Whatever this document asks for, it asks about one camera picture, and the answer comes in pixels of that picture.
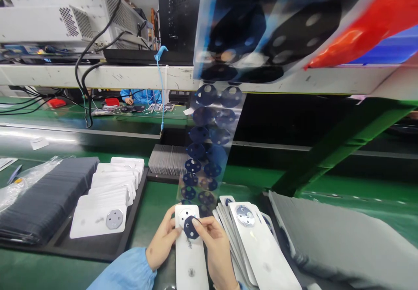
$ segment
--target metal shelf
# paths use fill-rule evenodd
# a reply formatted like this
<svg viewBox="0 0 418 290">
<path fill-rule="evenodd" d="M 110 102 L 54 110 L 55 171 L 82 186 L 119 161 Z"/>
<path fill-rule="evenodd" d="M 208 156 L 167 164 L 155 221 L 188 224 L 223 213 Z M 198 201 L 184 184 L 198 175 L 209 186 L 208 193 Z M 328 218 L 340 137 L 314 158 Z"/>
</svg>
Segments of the metal shelf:
<svg viewBox="0 0 418 290">
<path fill-rule="evenodd" d="M 87 68 L 80 67 L 80 78 Z M 243 83 L 240 88 L 244 92 L 371 94 L 383 81 L 390 79 L 398 68 L 397 65 L 351 65 L 299 70 L 273 84 Z M 200 80 L 193 79 L 191 66 L 165 66 L 160 69 L 164 89 L 195 91 L 199 88 Z M 0 85 L 78 87 L 74 66 L 68 65 L 0 65 Z M 86 86 L 161 89 L 161 81 L 157 67 L 102 66 L 88 75 Z M 408 95 L 418 99 L 417 91 Z"/>
</svg>

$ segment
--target blue work uniform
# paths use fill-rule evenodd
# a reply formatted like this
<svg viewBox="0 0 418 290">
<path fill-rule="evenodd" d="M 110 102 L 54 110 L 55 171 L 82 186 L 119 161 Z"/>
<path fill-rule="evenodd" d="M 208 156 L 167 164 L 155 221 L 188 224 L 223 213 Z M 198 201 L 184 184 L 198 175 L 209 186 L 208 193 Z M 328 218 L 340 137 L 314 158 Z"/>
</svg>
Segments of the blue work uniform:
<svg viewBox="0 0 418 290">
<path fill-rule="evenodd" d="M 157 271 L 149 267 L 145 248 L 133 248 L 113 261 L 87 290 L 152 290 Z M 247 288 L 239 284 L 242 290 Z"/>
<path fill-rule="evenodd" d="M 140 90 L 141 89 L 122 89 L 121 96 L 123 101 L 125 101 L 125 99 L 129 97 L 130 94 L 135 93 L 132 95 L 134 104 L 161 104 L 162 101 L 160 90 Z"/>
</svg>

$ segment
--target stack of gray sheets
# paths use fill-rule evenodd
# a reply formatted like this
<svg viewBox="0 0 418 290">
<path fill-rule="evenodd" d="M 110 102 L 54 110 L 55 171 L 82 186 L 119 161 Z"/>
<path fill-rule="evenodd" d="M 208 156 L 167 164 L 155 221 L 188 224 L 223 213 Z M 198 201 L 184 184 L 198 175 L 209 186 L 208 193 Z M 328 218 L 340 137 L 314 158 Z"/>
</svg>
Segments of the stack of gray sheets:
<svg viewBox="0 0 418 290">
<path fill-rule="evenodd" d="M 418 249 L 385 222 L 271 191 L 269 199 L 299 267 L 356 289 L 418 289 Z"/>
</svg>

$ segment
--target blue sleeve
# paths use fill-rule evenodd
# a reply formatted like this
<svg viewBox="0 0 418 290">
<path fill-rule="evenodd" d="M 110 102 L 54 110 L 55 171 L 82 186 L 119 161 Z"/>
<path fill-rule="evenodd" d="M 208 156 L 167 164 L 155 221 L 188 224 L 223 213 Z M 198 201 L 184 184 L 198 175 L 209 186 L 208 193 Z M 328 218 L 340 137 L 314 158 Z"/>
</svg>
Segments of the blue sleeve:
<svg viewBox="0 0 418 290">
<path fill-rule="evenodd" d="M 131 89 L 122 89 L 121 91 L 122 99 L 125 100 L 125 98 L 129 97 L 126 95 L 130 95 L 130 93 L 131 93 Z"/>
<path fill-rule="evenodd" d="M 245 286 L 245 284 L 240 283 L 239 281 L 238 281 L 238 283 L 239 283 L 239 287 L 240 287 L 241 290 L 248 290 L 247 287 Z"/>
<path fill-rule="evenodd" d="M 158 90 L 158 93 L 155 93 L 155 102 L 157 104 L 161 104 L 162 103 L 162 99 L 161 99 L 161 90 Z"/>
<path fill-rule="evenodd" d="M 157 271 L 149 267 L 145 248 L 133 248 L 113 261 L 88 290 L 152 290 Z"/>
</svg>

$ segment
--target clear plastic bag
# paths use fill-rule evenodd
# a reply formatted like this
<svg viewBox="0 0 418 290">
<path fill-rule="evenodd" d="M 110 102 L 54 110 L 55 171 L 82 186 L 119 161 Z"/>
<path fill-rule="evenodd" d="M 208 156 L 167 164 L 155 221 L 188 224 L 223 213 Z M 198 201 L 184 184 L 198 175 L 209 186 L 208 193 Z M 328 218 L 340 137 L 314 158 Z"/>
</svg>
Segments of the clear plastic bag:
<svg viewBox="0 0 418 290">
<path fill-rule="evenodd" d="M 60 164 L 62 160 L 63 158 L 54 156 L 43 164 L 22 171 L 17 175 L 17 180 L 14 183 L 0 189 L 0 212 L 12 205 L 19 195 L 25 193 L 26 190 Z"/>
</svg>

